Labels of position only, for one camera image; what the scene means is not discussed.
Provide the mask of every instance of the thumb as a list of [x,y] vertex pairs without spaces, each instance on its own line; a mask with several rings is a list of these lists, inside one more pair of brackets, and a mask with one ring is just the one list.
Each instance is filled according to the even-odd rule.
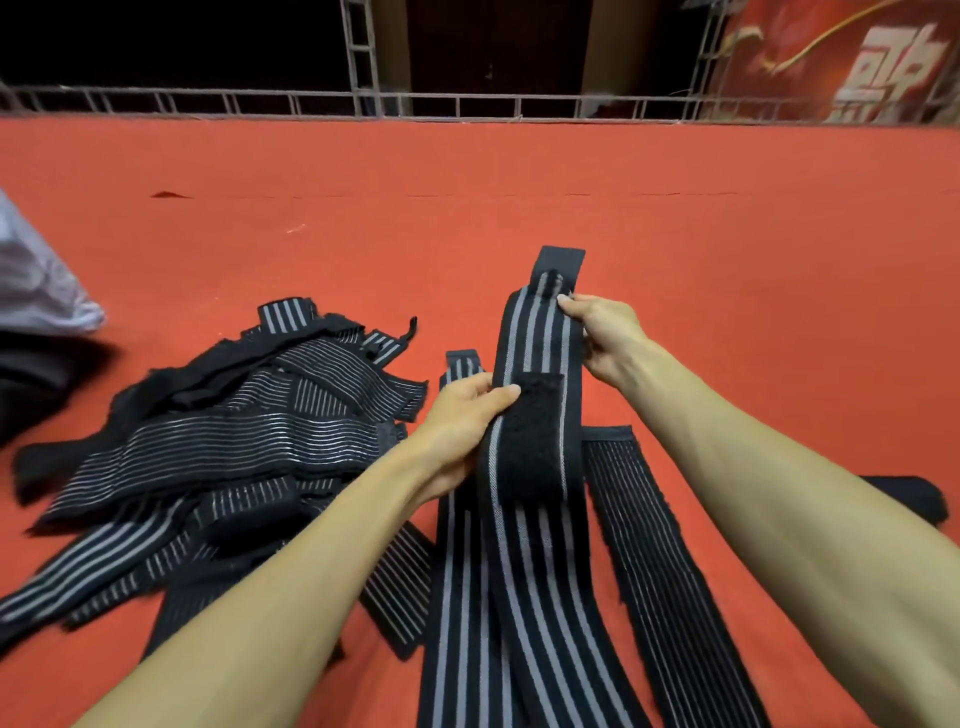
[[577,321],[584,320],[591,303],[592,301],[576,301],[563,293],[557,297],[557,304],[563,312]]
[[474,400],[473,406],[476,407],[484,420],[489,422],[513,404],[519,396],[520,386],[518,384],[511,384],[509,387],[497,387]]

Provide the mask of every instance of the red carpet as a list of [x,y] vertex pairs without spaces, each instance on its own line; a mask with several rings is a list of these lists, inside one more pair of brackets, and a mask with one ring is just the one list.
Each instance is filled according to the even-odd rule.
[[[631,303],[733,402],[855,473],[923,475],[960,511],[958,158],[948,131],[0,121],[0,186],[123,351],[21,442],[96,429],[148,367],[185,362],[289,295],[396,333],[419,316],[391,370],[435,390],[446,349],[492,365],[507,295],[540,245],[567,245],[588,251],[580,290]],[[584,399],[586,424],[639,427],[602,385],[585,381]],[[638,436],[774,724],[869,725]],[[0,486],[0,593],[65,542],[22,535],[41,510]],[[432,534],[435,518],[428,506],[417,521]],[[960,539],[957,517],[946,532]],[[595,522],[594,536],[598,600],[653,715]],[[68,725],[136,664],[158,606],[20,645],[0,662],[0,722]],[[301,725],[413,726],[422,651],[399,663],[359,608],[344,644]]]

